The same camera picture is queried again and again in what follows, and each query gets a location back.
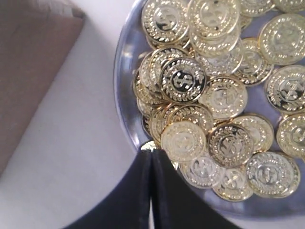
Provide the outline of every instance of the white surface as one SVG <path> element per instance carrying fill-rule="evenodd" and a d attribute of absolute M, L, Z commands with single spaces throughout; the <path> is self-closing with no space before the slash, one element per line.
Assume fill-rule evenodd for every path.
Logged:
<path fill-rule="evenodd" d="M 74 2 L 89 19 L 0 179 L 1 229 L 70 224 L 115 187 L 134 158 L 112 92 L 114 52 L 133 0 Z M 235 222 L 303 228 L 300 219 Z"/>

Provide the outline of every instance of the brown fabric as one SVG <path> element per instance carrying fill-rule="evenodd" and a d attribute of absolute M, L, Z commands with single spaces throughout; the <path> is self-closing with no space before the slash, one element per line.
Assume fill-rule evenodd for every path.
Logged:
<path fill-rule="evenodd" d="M 25 0 L 4 2 L 0 4 L 0 173 L 83 26 L 81 18 L 40 13 L 21 3 Z"/>

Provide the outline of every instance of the pile of coins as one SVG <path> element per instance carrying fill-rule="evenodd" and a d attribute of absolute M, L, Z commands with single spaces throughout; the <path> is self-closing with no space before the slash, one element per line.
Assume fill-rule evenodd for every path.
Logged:
<path fill-rule="evenodd" d="M 284 198 L 300 183 L 305 156 L 304 0 L 148 0 L 142 27 L 153 51 L 135 73 L 142 125 L 184 179 L 228 201 L 256 194 Z M 258 38 L 241 39 L 253 17 L 270 10 Z M 247 87 L 265 82 L 283 114 L 272 124 L 244 113 Z"/>

